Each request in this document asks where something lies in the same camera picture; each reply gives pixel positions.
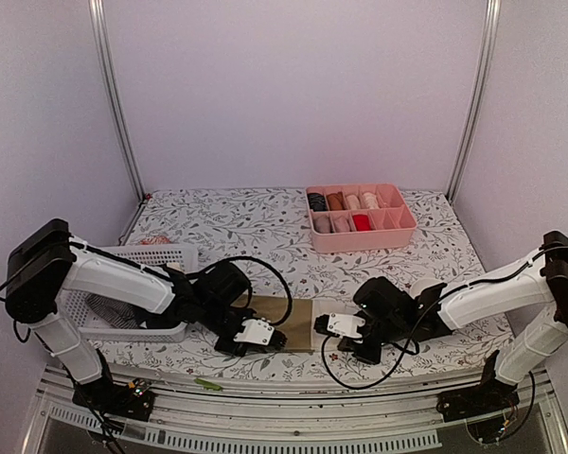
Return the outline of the olive green underwear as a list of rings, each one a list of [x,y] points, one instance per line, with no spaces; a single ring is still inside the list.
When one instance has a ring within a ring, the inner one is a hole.
[[[255,310],[256,316],[272,323],[287,337],[284,349],[277,353],[309,353],[312,351],[312,300],[294,299],[290,314],[285,297],[254,295],[248,308]]]

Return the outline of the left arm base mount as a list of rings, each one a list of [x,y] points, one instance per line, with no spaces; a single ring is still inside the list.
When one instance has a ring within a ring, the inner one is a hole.
[[[144,378],[118,384],[114,382],[109,367],[103,365],[97,380],[86,384],[80,384],[75,379],[71,381],[76,405],[136,421],[150,420],[156,394],[151,390],[152,383]]]

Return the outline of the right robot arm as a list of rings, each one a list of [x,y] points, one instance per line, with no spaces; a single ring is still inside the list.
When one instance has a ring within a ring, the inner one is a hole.
[[[477,411],[490,412],[506,399],[539,363],[568,341],[568,237],[546,234],[527,256],[457,286],[423,280],[412,292],[384,277],[371,278],[355,293],[354,314],[325,313],[313,324],[326,341],[360,362],[380,363],[382,348],[415,356],[423,341],[445,337],[477,321],[526,306],[540,305],[539,315],[485,366],[487,377],[470,393]]]

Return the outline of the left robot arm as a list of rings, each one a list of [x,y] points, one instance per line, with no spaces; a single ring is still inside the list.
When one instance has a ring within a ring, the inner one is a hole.
[[[218,337],[216,349],[233,357],[250,350],[279,351],[287,342],[281,320],[257,317],[250,306],[236,307],[253,295],[236,256],[196,272],[169,265],[135,262],[90,245],[54,218],[9,254],[0,302],[10,317],[36,334],[101,410],[122,400],[109,368],[72,322],[58,309],[65,290],[83,291],[135,306],[149,318],[179,325],[199,323]]]

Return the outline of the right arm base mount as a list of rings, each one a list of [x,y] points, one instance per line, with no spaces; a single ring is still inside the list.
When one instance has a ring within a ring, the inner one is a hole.
[[[518,385],[506,384],[496,375],[495,365],[499,353],[500,351],[496,350],[486,359],[478,384],[443,392],[437,396],[435,409],[445,422],[472,418],[519,404]]]

